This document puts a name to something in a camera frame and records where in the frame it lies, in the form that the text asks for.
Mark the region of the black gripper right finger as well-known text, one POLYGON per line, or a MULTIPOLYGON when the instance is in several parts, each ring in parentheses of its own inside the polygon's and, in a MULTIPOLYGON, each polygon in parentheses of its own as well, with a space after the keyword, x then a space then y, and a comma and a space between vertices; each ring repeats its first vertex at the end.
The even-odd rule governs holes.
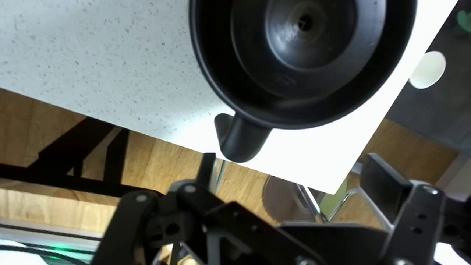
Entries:
POLYGON ((381 251, 384 264, 433 265, 445 193, 430 184, 414 184, 377 153, 367 156, 361 189, 390 224, 381 251))

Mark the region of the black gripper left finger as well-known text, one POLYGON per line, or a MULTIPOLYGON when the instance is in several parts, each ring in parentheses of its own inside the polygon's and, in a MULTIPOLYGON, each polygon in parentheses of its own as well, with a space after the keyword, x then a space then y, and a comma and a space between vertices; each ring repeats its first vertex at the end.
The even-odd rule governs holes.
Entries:
POLYGON ((165 245, 186 248, 205 265, 231 265, 231 249, 209 220, 222 202, 211 190, 216 156, 205 153, 194 180, 177 181, 166 195, 125 195, 91 265, 153 265, 165 245))

